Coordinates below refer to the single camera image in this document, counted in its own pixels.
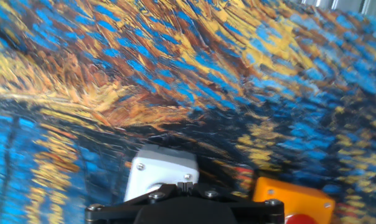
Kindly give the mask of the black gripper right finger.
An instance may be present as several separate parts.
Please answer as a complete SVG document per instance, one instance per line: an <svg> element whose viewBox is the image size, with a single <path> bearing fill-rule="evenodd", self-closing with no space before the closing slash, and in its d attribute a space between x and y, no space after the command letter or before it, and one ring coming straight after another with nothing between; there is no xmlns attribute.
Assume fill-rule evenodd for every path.
<svg viewBox="0 0 376 224"><path fill-rule="evenodd" d="M185 183L187 204L199 223L284 224L284 204L277 199L253 202L209 184Z"/></svg>

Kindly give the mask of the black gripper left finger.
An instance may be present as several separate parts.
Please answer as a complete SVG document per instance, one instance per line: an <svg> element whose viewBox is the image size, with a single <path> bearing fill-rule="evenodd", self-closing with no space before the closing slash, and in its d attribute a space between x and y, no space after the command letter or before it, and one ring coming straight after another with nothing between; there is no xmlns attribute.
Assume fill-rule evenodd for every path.
<svg viewBox="0 0 376 224"><path fill-rule="evenodd" d="M162 184L159 189L127 200L119 205L104 206L99 203L85 209L85 224L125 224L134 223L138 213L147 205L181 197L186 193L186 183Z"/></svg>

